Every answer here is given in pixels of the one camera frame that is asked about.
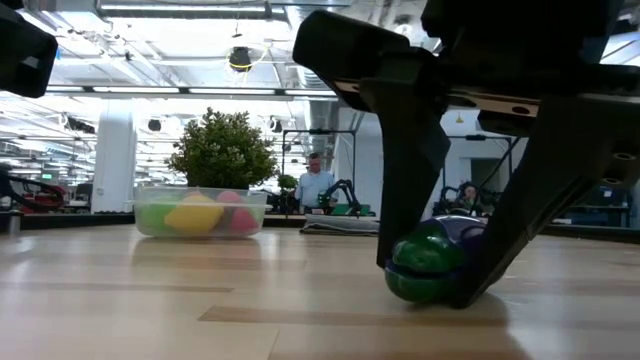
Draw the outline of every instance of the table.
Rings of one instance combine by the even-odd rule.
[[[265,229],[144,238],[131,226],[0,239],[12,360],[638,359],[640,248],[539,236],[473,307],[403,303],[375,239]]]

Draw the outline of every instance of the man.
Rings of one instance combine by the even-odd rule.
[[[300,176],[295,198],[300,201],[300,206],[304,207],[305,213],[311,213],[313,209],[319,209],[318,195],[324,194],[335,180],[333,175],[322,171],[320,155],[313,153],[309,155],[309,169],[306,174]],[[338,201],[337,193],[331,196],[330,205],[334,206]]]

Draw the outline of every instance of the white pillar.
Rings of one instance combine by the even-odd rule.
[[[137,127],[133,100],[102,100],[91,212],[131,211]]]

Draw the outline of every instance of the ceiling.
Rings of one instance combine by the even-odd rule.
[[[285,130],[354,128],[357,122],[337,115],[340,103],[335,96],[256,97],[238,92],[303,88],[326,92],[313,73],[291,59],[297,28],[313,10],[325,9],[364,20],[404,34],[415,46],[434,49],[437,39],[428,38],[420,26],[419,15],[425,3],[426,0],[28,0],[22,14],[58,39],[60,51],[51,89],[227,89],[226,93],[213,96],[131,96],[139,118],[137,181],[179,183],[183,177],[170,173],[164,161],[174,151],[172,142],[180,136],[182,127],[198,119],[207,107],[225,112],[249,111],[251,123],[262,128],[269,138],[281,139],[281,133],[269,128],[270,119],[280,121]],[[633,9],[635,1],[629,3]],[[623,16],[635,14],[627,11]],[[603,62],[640,65],[636,34],[612,38]],[[234,71],[230,66],[230,54],[237,47],[248,48],[249,72]],[[31,170],[34,173],[25,176],[34,178],[41,175],[36,170],[43,172],[53,163],[64,175],[57,177],[60,181],[75,184],[91,179],[96,137],[71,131],[65,123],[74,119],[97,131],[106,95],[52,91],[34,100],[0,93],[0,160],[25,173]],[[161,121],[161,131],[149,130],[151,119]],[[362,131],[377,136],[379,126],[375,123],[363,122]],[[475,127],[470,124],[473,121],[465,122],[472,131]],[[445,121],[444,126],[453,126],[451,131],[460,130],[460,123],[453,120]],[[285,157],[285,171],[296,175],[305,171],[303,158],[311,151],[325,153],[330,160],[335,138],[290,133],[285,141],[293,145]],[[281,144],[274,147],[274,156],[279,162],[282,160]]]

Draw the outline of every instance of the robot arm in background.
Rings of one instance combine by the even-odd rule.
[[[520,164],[448,299],[475,301],[539,231],[595,185],[640,177],[640,68],[600,65],[622,8],[608,1],[429,0],[438,56],[371,24],[315,12],[293,51],[356,110],[378,115],[384,153],[377,264],[415,231],[450,147],[450,105],[486,131],[528,137]],[[544,183],[541,173],[552,173]],[[412,196],[403,196],[405,189]]]
[[[325,210],[326,214],[331,213],[331,198],[332,195],[337,191],[342,190],[344,192],[344,196],[347,199],[347,204],[349,205],[349,215],[353,214],[356,216],[360,215],[360,202],[356,198],[356,193],[353,189],[353,183],[351,180],[343,180],[340,179],[336,181],[324,194],[318,195],[318,204],[320,207]]]

